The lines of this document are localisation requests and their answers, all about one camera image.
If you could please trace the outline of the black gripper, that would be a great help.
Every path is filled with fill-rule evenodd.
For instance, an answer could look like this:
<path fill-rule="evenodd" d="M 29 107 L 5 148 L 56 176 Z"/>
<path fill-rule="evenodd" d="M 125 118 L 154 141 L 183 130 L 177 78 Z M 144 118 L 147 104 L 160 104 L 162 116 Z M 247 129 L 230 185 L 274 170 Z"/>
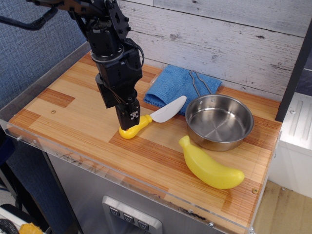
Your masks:
<path fill-rule="evenodd" d="M 136 83 L 142 78 L 144 53 L 132 39 L 125 39 L 116 54 L 98 56 L 91 52 L 98 68 L 98 89 L 106 108 L 115 107 L 122 130 L 139 124 L 140 105 Z"/>

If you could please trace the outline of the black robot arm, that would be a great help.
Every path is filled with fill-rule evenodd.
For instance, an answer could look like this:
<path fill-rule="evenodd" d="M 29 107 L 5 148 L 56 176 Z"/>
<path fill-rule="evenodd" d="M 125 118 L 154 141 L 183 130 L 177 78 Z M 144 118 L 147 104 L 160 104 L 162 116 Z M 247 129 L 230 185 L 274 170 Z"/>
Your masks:
<path fill-rule="evenodd" d="M 115 0 L 35 0 L 33 4 L 67 11 L 91 47 L 96 83 L 107 108 L 114 107 L 121 129 L 139 123 L 136 83 L 142 78 L 144 53 L 127 37 L 129 18 Z"/>

